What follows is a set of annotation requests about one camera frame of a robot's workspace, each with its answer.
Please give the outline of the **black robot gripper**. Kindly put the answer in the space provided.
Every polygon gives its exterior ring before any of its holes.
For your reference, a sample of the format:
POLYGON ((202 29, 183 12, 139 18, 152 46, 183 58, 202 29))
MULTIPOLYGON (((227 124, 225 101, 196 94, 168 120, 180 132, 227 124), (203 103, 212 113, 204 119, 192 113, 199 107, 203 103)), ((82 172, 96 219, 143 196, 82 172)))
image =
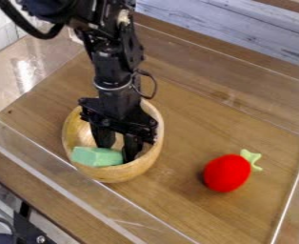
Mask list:
POLYGON ((116 133, 123 134, 123 160, 135 160, 144 142, 154 143, 158 121, 142 108, 140 94, 131 88, 123 91, 99 91, 99 97, 79 99, 82 119, 91 124, 96 145, 111 149, 116 133))

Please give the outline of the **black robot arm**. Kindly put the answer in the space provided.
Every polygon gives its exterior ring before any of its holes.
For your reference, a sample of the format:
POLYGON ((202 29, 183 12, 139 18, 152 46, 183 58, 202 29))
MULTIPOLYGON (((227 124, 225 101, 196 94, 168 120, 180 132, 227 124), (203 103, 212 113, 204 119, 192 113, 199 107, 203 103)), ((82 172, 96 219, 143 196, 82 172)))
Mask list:
POLYGON ((111 148, 123 135, 123 160, 132 161, 155 142, 158 121, 144 112, 139 66, 146 59, 136 34, 136 0, 0 0, 0 9, 32 36, 48 40, 71 27, 95 65, 98 98, 79 100, 80 117, 95 142, 111 148))

